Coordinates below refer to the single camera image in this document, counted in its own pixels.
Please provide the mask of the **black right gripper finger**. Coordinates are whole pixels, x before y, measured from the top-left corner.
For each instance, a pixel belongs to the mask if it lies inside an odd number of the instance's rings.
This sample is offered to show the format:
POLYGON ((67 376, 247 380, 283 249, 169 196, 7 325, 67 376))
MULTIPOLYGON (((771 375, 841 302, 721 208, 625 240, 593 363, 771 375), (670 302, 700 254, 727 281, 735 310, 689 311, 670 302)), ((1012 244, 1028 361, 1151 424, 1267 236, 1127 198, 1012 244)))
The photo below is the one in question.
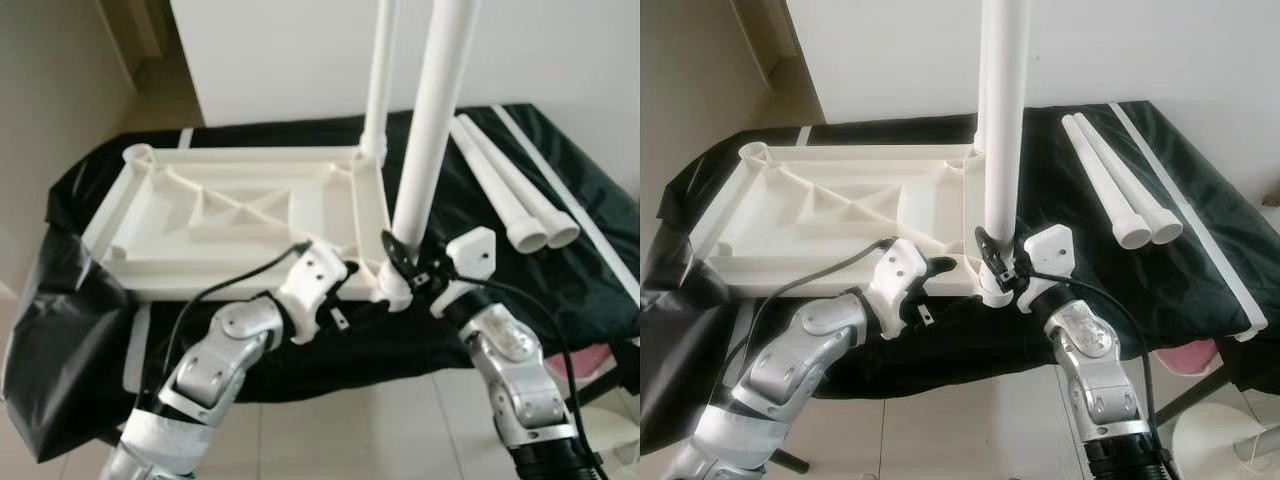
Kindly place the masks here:
POLYGON ((420 274, 410 248, 389 230, 383 232, 383 250, 392 269, 399 276, 416 276, 420 274))
POLYGON ((1001 255, 997 242, 987 233, 986 228, 978 227, 975 229, 975 243, 984 266, 993 276, 1010 276, 1010 266, 1001 255))

